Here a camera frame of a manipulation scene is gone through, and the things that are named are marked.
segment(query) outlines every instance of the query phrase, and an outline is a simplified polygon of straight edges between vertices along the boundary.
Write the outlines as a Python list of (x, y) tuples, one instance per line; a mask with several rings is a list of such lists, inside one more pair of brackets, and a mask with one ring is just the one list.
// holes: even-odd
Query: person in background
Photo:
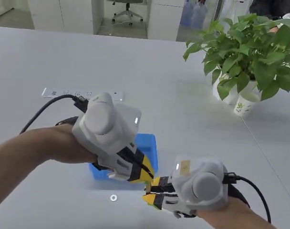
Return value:
[[(254, 0), (249, 11), (259, 16), (278, 20), (285, 14), (290, 13), (290, 0)], [(274, 27), (270, 31), (277, 32), (278, 28)]]

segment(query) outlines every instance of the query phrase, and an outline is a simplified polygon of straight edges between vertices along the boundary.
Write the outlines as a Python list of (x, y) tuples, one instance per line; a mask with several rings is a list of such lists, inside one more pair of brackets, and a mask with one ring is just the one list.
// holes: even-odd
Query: blue box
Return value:
[[(155, 136), (151, 134), (137, 134), (135, 137), (135, 143), (137, 148), (142, 151), (149, 159), (151, 166), (155, 173), (158, 171), (158, 155), (156, 151)], [(112, 180), (107, 174), (110, 173), (108, 170), (99, 171), (92, 164), (89, 164), (90, 171), (92, 172), (93, 178), (96, 180)]]

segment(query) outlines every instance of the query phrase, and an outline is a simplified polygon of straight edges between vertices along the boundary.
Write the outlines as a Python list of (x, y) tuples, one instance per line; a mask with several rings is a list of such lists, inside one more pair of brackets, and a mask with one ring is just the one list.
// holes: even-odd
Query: blue bottle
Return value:
[(191, 3), (190, 0), (186, 0), (182, 11), (180, 24), (190, 26), (193, 12), (194, 12), (194, 4)]
[(191, 19), (191, 28), (193, 30), (202, 29), (206, 14), (207, 7), (200, 1), (196, 2), (196, 5), (194, 5), (193, 16)]

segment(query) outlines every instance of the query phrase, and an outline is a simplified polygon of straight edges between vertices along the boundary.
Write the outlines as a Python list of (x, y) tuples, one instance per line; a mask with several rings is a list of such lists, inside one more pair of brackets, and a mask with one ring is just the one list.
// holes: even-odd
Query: office chair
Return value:
[(114, 14), (114, 17), (112, 18), (112, 22), (115, 22), (115, 19), (122, 16), (122, 15), (127, 15), (129, 17), (129, 25), (132, 26), (132, 17), (136, 16), (138, 18), (140, 18), (140, 21), (143, 21), (143, 17), (138, 15), (137, 13), (132, 12), (131, 10), (129, 10), (130, 8), (130, 3), (143, 3), (143, 0), (115, 0), (113, 2), (113, 5), (115, 5), (116, 2), (121, 2), (121, 3), (126, 3), (126, 10), (123, 12), (120, 12), (118, 14)]

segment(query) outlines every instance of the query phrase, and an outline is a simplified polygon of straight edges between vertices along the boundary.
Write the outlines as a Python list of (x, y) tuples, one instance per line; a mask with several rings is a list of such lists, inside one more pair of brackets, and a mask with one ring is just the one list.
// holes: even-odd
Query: white power strip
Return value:
[(45, 88), (41, 94), (44, 98), (55, 98), (63, 94), (72, 94), (75, 96), (82, 96), (86, 99), (98, 95), (101, 92), (108, 92), (115, 101), (123, 101), (124, 93), (111, 90), (78, 90), (78, 89), (61, 89), (61, 88)]

